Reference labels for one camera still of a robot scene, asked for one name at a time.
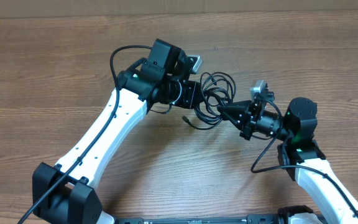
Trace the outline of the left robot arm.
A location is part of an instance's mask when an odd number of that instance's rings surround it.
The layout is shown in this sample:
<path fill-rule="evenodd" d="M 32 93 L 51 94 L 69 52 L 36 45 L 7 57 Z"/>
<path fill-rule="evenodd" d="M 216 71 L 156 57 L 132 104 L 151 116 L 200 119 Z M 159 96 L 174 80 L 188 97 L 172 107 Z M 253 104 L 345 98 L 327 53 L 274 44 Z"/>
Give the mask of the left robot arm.
<path fill-rule="evenodd" d="M 117 149 L 155 103 L 192 109 L 200 102 L 200 84 L 189 76 L 202 66 L 199 55 L 157 39 L 127 69 L 113 73 L 115 88 L 99 117 L 54 166 L 40 163 L 32 176 L 30 214 L 49 223 L 117 223 L 103 210 L 96 193 Z"/>

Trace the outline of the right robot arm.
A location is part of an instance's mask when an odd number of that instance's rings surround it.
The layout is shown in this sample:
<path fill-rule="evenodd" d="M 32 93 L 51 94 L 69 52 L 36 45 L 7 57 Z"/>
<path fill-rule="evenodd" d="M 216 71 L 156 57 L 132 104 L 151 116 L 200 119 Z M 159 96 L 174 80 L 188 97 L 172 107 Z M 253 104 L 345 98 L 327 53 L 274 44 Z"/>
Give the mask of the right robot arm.
<path fill-rule="evenodd" d="M 253 100 L 219 105 L 218 111 L 240 130 L 244 139 L 261 133 L 272 141 L 281 141 L 275 168 L 288 172 L 328 223 L 358 223 L 358 201 L 336 177 L 314 139 L 318 124 L 316 103 L 294 98 L 282 113 L 273 98 L 257 94 Z"/>

